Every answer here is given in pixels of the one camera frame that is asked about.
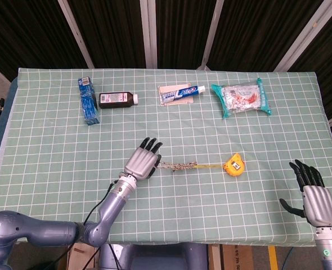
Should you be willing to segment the green checked tablecloth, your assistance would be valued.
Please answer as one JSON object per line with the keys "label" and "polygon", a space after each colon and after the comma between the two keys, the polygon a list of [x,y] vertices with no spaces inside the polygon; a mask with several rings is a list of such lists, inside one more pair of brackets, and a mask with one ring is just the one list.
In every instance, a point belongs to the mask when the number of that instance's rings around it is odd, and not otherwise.
{"label": "green checked tablecloth", "polygon": [[[90,77],[99,124],[85,122],[78,79]],[[261,78],[272,111],[222,117],[212,84]],[[158,86],[204,86],[194,103],[161,106]],[[138,94],[138,104],[101,109],[99,94]],[[138,183],[115,220],[112,242],[311,245],[289,163],[317,168],[332,194],[332,134],[317,76],[155,69],[19,69],[0,150],[0,211],[37,219],[98,220],[94,206],[146,137],[165,163],[223,164],[235,153],[243,174],[222,168],[157,169]]]}

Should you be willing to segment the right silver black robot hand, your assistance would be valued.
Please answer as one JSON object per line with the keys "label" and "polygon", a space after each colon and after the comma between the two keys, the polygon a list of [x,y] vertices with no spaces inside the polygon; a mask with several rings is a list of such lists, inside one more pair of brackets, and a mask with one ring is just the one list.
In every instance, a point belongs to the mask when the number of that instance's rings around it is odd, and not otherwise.
{"label": "right silver black robot hand", "polygon": [[332,227],[332,195],[320,172],[299,160],[289,163],[302,193],[303,208],[293,208],[284,199],[279,202],[290,214],[305,218],[313,227]]}

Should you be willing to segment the brown cardboard box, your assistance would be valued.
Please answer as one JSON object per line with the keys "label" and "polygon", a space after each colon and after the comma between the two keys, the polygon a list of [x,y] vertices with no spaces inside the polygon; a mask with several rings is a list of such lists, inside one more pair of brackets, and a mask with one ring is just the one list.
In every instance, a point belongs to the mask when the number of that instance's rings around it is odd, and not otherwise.
{"label": "brown cardboard box", "polygon": [[82,270],[97,249],[87,244],[76,243],[61,259],[57,270]]}
{"label": "brown cardboard box", "polygon": [[266,246],[221,245],[223,270],[270,270]]}

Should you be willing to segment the yellow tape measure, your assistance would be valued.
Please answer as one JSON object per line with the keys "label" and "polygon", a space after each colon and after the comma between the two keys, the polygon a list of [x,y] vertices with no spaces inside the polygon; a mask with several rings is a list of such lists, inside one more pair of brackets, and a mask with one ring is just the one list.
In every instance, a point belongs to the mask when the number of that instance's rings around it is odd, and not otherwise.
{"label": "yellow tape measure", "polygon": [[245,163],[239,153],[235,153],[223,164],[196,164],[194,168],[222,168],[228,175],[237,177],[243,174]]}

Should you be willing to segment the wooden table leg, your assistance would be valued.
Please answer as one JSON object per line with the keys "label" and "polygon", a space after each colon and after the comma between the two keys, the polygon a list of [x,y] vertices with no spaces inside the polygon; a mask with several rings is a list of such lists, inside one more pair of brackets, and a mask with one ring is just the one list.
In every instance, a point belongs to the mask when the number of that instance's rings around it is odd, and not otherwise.
{"label": "wooden table leg", "polygon": [[209,270],[222,270],[221,266],[221,253],[219,244],[208,245],[208,269]]}

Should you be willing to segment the blue white toothpaste tube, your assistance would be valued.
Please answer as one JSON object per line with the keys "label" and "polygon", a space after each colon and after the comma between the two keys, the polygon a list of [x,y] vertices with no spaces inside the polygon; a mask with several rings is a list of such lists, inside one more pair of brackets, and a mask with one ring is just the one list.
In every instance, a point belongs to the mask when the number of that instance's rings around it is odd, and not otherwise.
{"label": "blue white toothpaste tube", "polygon": [[184,98],[193,97],[205,92],[204,86],[192,86],[187,88],[179,88],[176,90],[160,93],[161,105],[169,105],[172,102],[182,100]]}

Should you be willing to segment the blue-grey robot torso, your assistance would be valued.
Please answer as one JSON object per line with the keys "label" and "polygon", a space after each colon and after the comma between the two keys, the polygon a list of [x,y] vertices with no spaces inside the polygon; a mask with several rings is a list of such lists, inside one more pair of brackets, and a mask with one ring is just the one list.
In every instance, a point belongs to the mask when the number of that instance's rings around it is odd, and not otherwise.
{"label": "blue-grey robot torso", "polygon": [[208,270],[207,245],[104,244],[98,270]]}

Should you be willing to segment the blue carton box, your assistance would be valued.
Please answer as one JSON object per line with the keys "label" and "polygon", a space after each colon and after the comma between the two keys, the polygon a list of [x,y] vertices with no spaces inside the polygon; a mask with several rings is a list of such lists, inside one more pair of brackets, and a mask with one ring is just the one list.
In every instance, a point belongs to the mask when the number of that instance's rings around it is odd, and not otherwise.
{"label": "blue carton box", "polygon": [[80,91],[80,101],[84,114],[85,122],[88,125],[99,124],[98,107],[95,96],[95,90],[90,77],[83,77],[78,79],[78,86]]}

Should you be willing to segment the black pleated curtain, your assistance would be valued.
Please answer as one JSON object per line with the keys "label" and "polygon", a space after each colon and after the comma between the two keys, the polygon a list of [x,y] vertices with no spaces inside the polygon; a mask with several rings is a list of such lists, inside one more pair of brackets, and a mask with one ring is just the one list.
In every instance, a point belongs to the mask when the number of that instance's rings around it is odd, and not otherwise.
{"label": "black pleated curtain", "polygon": [[[141,5],[147,0],[67,0],[96,68],[145,68]],[[207,67],[273,71],[324,0],[155,0],[160,69],[201,65],[219,14]],[[0,0],[0,72],[19,68],[86,68],[58,0]],[[332,118],[332,17],[290,67],[317,75]]]}

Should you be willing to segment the white frame post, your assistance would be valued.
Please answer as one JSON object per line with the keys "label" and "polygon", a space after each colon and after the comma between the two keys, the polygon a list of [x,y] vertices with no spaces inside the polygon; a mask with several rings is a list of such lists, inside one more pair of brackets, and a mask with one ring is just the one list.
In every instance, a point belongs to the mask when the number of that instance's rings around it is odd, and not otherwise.
{"label": "white frame post", "polygon": [[207,42],[205,44],[203,58],[201,61],[201,65],[198,67],[198,70],[210,70],[207,67],[207,63],[209,60],[210,52],[213,46],[214,37],[217,31],[219,18],[223,9],[223,4],[225,0],[216,0],[216,4],[214,6],[213,16],[209,27]]}
{"label": "white frame post", "polygon": [[82,53],[82,56],[87,64],[88,68],[94,69],[95,66],[94,66],[91,56],[88,52],[87,46],[86,46],[84,39],[82,37],[82,34],[79,30],[79,26],[73,15],[73,12],[71,10],[68,0],[57,0],[57,1],[59,3],[62,13],[64,14],[64,17],[68,23],[68,26],[70,27],[70,30],[75,38],[75,41]]}
{"label": "white frame post", "polygon": [[140,11],[146,68],[157,69],[156,0],[140,0]]}
{"label": "white frame post", "polygon": [[287,50],[274,72],[287,72],[332,17],[332,0],[323,0]]}

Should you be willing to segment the brown bottle white cap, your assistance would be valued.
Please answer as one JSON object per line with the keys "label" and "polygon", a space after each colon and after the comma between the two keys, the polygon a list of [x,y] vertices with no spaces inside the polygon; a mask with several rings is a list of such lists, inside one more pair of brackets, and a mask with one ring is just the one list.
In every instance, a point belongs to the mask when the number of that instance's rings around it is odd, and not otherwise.
{"label": "brown bottle white cap", "polygon": [[106,92],[99,94],[101,109],[126,108],[138,104],[138,94],[130,92]]}

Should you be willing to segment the dark blue table cover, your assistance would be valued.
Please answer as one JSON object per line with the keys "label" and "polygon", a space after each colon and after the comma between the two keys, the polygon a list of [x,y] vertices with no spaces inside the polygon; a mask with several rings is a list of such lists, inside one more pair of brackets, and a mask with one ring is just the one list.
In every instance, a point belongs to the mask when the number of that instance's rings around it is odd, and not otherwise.
{"label": "dark blue table cover", "polygon": [[15,94],[17,91],[17,77],[11,82],[11,85],[8,90],[8,95],[5,101],[5,105],[3,108],[3,112],[1,113],[0,116],[0,147],[1,147],[1,142],[3,139],[3,135],[6,130],[6,125],[9,119],[9,115],[11,112],[12,104],[15,99]]}

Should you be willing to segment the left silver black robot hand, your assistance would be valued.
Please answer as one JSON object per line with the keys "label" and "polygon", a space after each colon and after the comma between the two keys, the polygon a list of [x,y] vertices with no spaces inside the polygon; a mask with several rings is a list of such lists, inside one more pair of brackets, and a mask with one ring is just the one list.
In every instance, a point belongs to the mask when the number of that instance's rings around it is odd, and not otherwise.
{"label": "left silver black robot hand", "polygon": [[149,179],[160,163],[158,150],[162,145],[162,142],[156,142],[156,138],[146,137],[126,162],[123,172],[137,181]]}

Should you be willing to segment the teal clear snack packet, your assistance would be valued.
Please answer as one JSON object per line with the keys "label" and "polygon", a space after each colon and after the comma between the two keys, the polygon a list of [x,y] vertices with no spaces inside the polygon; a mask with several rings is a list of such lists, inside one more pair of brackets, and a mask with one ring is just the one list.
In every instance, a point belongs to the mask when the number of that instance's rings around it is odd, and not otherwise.
{"label": "teal clear snack packet", "polygon": [[249,110],[263,111],[267,115],[272,114],[261,78],[231,86],[212,84],[212,91],[221,102],[223,118]]}

